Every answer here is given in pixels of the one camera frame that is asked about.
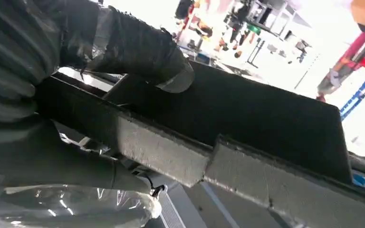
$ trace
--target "clear plastic wrap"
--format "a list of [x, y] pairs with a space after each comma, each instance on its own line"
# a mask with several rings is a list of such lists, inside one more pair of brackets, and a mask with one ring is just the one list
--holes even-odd
[[0, 228], [139, 228], [160, 212], [157, 199], [133, 191], [40, 185], [0, 195]]

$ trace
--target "plastic bag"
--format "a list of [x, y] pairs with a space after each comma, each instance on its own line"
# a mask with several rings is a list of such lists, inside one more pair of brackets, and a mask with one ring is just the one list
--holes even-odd
[[133, 191], [40, 185], [0, 195], [0, 228], [139, 228], [160, 212], [157, 199]]

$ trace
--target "black tape wrap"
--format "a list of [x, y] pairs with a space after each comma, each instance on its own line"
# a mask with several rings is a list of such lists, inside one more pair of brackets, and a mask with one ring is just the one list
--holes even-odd
[[89, 1], [67, 2], [66, 33], [61, 64], [106, 73], [142, 76], [153, 85], [164, 84], [181, 72], [193, 71], [168, 32]]

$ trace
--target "black panel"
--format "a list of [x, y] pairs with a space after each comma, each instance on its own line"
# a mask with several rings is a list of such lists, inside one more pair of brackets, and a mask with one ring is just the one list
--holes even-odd
[[137, 77], [120, 82], [111, 101], [180, 134], [214, 145], [218, 134], [350, 183], [338, 109], [269, 85], [191, 62], [196, 79], [169, 94]]

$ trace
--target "ribbed hose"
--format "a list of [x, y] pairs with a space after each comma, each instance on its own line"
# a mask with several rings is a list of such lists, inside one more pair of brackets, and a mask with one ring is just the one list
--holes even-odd
[[0, 1], [0, 174], [5, 184], [148, 192], [114, 161], [64, 145], [53, 124], [35, 114], [35, 86], [60, 66], [135, 73], [169, 92], [181, 92], [193, 80], [167, 33], [114, 8], [89, 0]]

